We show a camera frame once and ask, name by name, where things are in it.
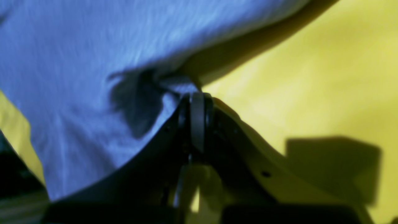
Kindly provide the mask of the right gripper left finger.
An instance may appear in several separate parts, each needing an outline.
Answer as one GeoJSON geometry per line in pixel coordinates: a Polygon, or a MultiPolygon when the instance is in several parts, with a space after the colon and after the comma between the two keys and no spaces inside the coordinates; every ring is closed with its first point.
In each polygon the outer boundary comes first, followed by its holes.
{"type": "Polygon", "coordinates": [[[101,181],[51,204],[45,224],[181,224],[173,205],[180,169],[188,161],[189,95],[153,139],[101,181]]]}

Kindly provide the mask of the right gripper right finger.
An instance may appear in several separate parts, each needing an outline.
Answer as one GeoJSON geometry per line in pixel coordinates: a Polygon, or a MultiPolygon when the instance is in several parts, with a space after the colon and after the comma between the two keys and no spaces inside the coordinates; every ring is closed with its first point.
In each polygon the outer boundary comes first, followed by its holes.
{"type": "Polygon", "coordinates": [[[254,129],[238,116],[227,110],[226,106],[216,103],[208,93],[199,94],[200,118],[207,128],[213,126],[220,130],[231,143],[257,183],[278,202],[307,204],[342,203],[354,210],[360,223],[371,224],[366,209],[327,192],[321,187],[321,181],[308,179],[295,174],[287,165],[286,159],[270,146],[254,129]]]}

